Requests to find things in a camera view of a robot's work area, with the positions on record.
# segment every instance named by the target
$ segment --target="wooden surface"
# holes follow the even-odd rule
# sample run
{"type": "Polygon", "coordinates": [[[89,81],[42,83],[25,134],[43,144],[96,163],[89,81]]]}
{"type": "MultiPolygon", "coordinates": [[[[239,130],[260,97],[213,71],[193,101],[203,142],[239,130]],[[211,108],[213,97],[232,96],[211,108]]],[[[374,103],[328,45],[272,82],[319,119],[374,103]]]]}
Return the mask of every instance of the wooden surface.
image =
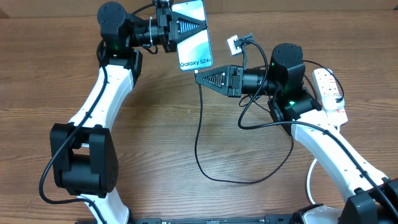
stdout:
{"type": "MultiPolygon", "coordinates": [[[[109,0],[0,0],[0,11],[10,18],[96,16],[109,0]]],[[[151,0],[114,0],[127,12],[151,0]]],[[[207,13],[392,10],[396,0],[204,0],[207,13]]],[[[140,14],[153,15],[154,9],[140,14]]]]}
{"type": "MultiPolygon", "coordinates": [[[[268,57],[279,43],[303,47],[304,57],[333,69],[346,92],[349,123],[343,136],[390,178],[398,174],[398,13],[273,12],[208,16],[214,67],[241,64],[226,39],[252,32],[268,57]]],[[[49,205],[38,193],[50,159],[49,132],[67,123],[98,76],[101,40],[95,17],[0,20],[0,223],[73,223],[91,218],[82,203],[49,205]]],[[[262,58],[248,48],[249,66],[262,58]]],[[[313,156],[301,144],[270,179],[256,185],[213,182],[193,154],[199,118],[198,87],[177,66],[176,54],[143,51],[142,74],[124,100],[112,137],[119,158],[117,189],[136,218],[253,217],[291,213],[309,205],[305,178],[313,156]]],[[[307,75],[316,67],[307,65],[307,75]]],[[[243,131],[238,99],[203,89],[204,117],[198,154],[208,175],[256,180],[289,151],[282,128],[243,131]]],[[[253,106],[245,123],[270,122],[253,106]]],[[[342,207],[325,171],[317,166],[317,202],[342,207]]],[[[45,193],[71,198],[50,172],[45,193]]]]}

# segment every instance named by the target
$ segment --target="wooden table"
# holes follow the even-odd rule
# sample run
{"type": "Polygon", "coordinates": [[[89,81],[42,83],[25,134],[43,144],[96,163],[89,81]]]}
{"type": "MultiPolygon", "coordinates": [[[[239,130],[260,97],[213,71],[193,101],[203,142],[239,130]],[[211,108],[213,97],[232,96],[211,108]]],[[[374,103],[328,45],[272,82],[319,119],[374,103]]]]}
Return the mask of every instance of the wooden table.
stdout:
{"type": "MultiPolygon", "coordinates": [[[[253,33],[268,57],[279,43],[303,47],[304,57],[335,72],[346,92],[349,122],[343,136],[389,177],[398,174],[398,13],[273,12],[210,14],[214,67],[241,64],[226,39],[253,33]]],[[[101,40],[95,17],[0,20],[0,223],[73,223],[92,218],[82,203],[49,205],[38,193],[50,159],[49,132],[67,123],[98,76],[95,49],[101,40]]],[[[177,55],[149,55],[124,100],[112,130],[119,158],[117,188],[136,218],[256,217],[292,213],[309,205],[305,178],[313,156],[296,143],[285,165],[255,185],[213,182],[193,154],[199,119],[193,73],[178,68],[177,55]]],[[[254,47],[249,66],[262,64],[254,47]]],[[[316,69],[307,65],[307,75],[316,69]]],[[[280,127],[243,131],[239,99],[203,89],[204,117],[198,146],[208,175],[256,180],[275,169],[289,151],[280,127]]],[[[265,97],[259,100],[266,105],[265,97]]],[[[245,123],[271,122],[253,106],[245,123]]],[[[317,166],[317,202],[342,207],[340,194],[317,166]]],[[[71,198],[50,172],[45,193],[71,198]]]]}

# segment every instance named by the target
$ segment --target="cable connector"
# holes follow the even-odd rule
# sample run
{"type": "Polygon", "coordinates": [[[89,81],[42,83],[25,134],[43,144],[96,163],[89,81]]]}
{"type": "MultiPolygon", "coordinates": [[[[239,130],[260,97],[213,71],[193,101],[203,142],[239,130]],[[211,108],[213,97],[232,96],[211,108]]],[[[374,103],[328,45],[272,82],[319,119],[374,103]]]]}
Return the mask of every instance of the cable connector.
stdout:
{"type": "Polygon", "coordinates": [[[234,35],[226,40],[232,56],[237,56],[242,53],[242,46],[246,45],[245,41],[247,40],[253,40],[253,35],[245,35],[240,39],[238,38],[238,35],[234,35]]]}

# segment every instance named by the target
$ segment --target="power strip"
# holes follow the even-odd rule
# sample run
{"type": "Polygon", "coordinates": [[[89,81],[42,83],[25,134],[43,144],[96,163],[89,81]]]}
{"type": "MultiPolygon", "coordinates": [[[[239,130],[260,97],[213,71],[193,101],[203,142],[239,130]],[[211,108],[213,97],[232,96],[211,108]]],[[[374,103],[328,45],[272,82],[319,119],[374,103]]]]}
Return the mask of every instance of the power strip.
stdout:
{"type": "Polygon", "coordinates": [[[325,105],[323,105],[326,99],[331,99],[331,97],[340,96],[337,88],[336,80],[330,75],[326,69],[318,68],[313,71],[312,78],[315,83],[315,88],[317,89],[317,95],[322,104],[322,109],[326,112],[328,118],[333,122],[334,126],[341,126],[348,121],[346,111],[343,107],[336,110],[327,110],[325,105]]]}

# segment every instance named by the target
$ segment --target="electrical socket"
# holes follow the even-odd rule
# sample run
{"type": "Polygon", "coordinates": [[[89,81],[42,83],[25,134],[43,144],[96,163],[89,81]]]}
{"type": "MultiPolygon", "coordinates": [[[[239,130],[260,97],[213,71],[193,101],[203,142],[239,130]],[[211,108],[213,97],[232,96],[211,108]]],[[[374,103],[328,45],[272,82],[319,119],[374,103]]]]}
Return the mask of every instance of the electrical socket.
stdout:
{"type": "MultiPolygon", "coordinates": [[[[335,78],[330,75],[326,69],[318,68],[313,71],[312,78],[317,89],[317,95],[320,103],[322,104],[322,98],[329,96],[340,96],[337,88],[335,78]]],[[[340,126],[348,121],[347,114],[344,108],[337,110],[326,110],[322,105],[322,109],[326,112],[328,118],[333,122],[333,125],[340,126]]]]}

